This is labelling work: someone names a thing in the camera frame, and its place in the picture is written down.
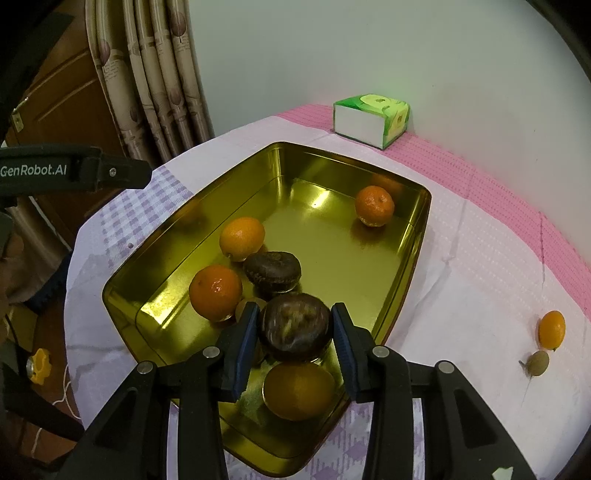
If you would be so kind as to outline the small yellow orange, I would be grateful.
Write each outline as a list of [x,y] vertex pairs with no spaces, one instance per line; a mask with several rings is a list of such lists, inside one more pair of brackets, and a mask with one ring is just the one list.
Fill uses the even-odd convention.
[[538,323],[538,343],[547,350],[555,351],[564,341],[566,322],[560,311],[553,310],[546,313]]

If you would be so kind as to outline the dark orange mandarin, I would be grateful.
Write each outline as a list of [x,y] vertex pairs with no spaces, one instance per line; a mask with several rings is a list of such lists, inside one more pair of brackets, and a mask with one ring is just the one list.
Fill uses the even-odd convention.
[[197,314],[211,322],[222,322],[231,317],[242,298],[242,280],[228,267],[209,265],[194,275],[188,293]]

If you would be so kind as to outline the pink purple checked tablecloth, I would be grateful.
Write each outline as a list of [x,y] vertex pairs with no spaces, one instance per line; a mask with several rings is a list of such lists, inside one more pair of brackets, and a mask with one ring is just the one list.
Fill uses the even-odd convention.
[[[79,230],[64,325],[71,388],[92,422],[143,360],[181,362],[221,328],[188,287],[229,260],[219,236],[255,217],[270,250],[301,263],[298,286],[344,303],[356,325],[407,360],[448,360],[470,381],[536,477],[555,478],[590,426],[590,268],[539,211],[464,160],[405,134],[385,151],[332,133],[332,111],[304,106],[235,129],[155,169]],[[394,200],[383,227],[356,217],[376,185]],[[538,343],[560,311],[561,346]],[[538,350],[547,371],[520,361]]]

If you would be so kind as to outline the brown wooden door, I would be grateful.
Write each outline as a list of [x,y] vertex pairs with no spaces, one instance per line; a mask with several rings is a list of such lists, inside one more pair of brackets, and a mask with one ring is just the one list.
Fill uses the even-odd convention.
[[9,146],[68,144],[125,156],[88,46],[85,3],[64,1],[56,12],[71,23],[21,95],[20,131],[8,128]]

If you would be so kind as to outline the dark brown passion fruit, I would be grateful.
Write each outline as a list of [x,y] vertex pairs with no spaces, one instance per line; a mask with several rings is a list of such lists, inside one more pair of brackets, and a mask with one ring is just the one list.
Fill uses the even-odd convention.
[[287,293],[263,309],[260,342],[280,362],[308,362],[321,357],[332,340],[329,308],[305,293]]

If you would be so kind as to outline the yellow plastic knob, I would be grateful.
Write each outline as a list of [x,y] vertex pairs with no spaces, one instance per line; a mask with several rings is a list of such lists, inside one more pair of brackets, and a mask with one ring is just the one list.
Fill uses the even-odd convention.
[[52,364],[50,352],[45,348],[39,348],[28,357],[26,372],[29,380],[36,385],[43,386],[51,375]]

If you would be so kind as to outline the cracked dark passion fruit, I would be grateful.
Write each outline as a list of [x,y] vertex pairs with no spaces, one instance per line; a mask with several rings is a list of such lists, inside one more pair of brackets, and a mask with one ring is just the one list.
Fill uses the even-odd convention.
[[257,291],[266,294],[287,293],[301,279],[301,263],[290,252],[256,252],[246,258],[243,271]]

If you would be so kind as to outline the large yellow orange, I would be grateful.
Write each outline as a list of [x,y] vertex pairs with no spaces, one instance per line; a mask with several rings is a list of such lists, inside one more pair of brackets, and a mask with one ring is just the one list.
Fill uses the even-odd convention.
[[219,247],[230,261],[242,262],[262,248],[265,238],[266,230],[259,219],[240,217],[224,227],[219,237]]

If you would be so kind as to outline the green tissue pack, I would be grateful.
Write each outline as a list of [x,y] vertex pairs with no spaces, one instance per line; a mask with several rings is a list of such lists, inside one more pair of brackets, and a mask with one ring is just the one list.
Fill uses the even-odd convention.
[[332,128],[341,136],[385,150],[405,133],[410,114],[405,101],[363,94],[332,105]]

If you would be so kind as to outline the beige patterned curtain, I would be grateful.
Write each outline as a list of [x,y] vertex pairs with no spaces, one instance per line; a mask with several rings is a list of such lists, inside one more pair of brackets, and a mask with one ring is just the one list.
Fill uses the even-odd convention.
[[185,1],[87,1],[91,57],[122,145],[157,167],[211,140]]

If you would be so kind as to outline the green-brown longan with stem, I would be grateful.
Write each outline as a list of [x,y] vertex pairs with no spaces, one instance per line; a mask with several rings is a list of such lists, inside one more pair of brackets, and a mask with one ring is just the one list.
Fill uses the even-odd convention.
[[526,361],[520,361],[520,365],[530,377],[543,375],[550,364],[550,356],[545,350],[538,350],[531,354]]

